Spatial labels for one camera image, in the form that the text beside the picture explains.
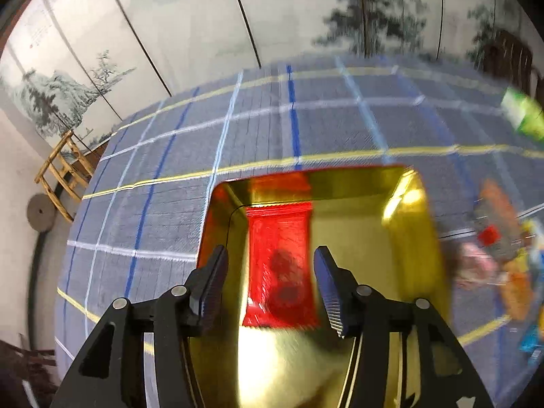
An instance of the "red packet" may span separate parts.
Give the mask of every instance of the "red packet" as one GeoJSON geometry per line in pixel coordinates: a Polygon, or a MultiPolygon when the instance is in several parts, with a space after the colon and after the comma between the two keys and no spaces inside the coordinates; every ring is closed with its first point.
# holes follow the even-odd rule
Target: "red packet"
{"type": "Polygon", "coordinates": [[[308,263],[310,202],[249,207],[249,327],[317,326],[308,263]]]}

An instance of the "gold tray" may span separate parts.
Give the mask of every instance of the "gold tray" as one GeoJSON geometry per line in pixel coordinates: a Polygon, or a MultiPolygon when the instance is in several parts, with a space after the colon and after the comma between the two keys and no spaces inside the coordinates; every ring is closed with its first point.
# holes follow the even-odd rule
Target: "gold tray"
{"type": "MultiPolygon", "coordinates": [[[[199,266],[213,248],[228,250],[222,308],[212,332],[190,340],[206,406],[336,407],[354,350],[332,330],[312,270],[318,329],[241,326],[248,292],[245,208],[311,201],[310,253],[328,246],[339,267],[385,297],[429,299],[447,319],[449,289],[439,243],[417,172],[399,166],[277,173],[219,184],[213,191],[199,266]]],[[[391,334],[385,406],[396,406],[399,336],[391,334]]],[[[417,344],[408,343],[408,357],[417,344]]]]}

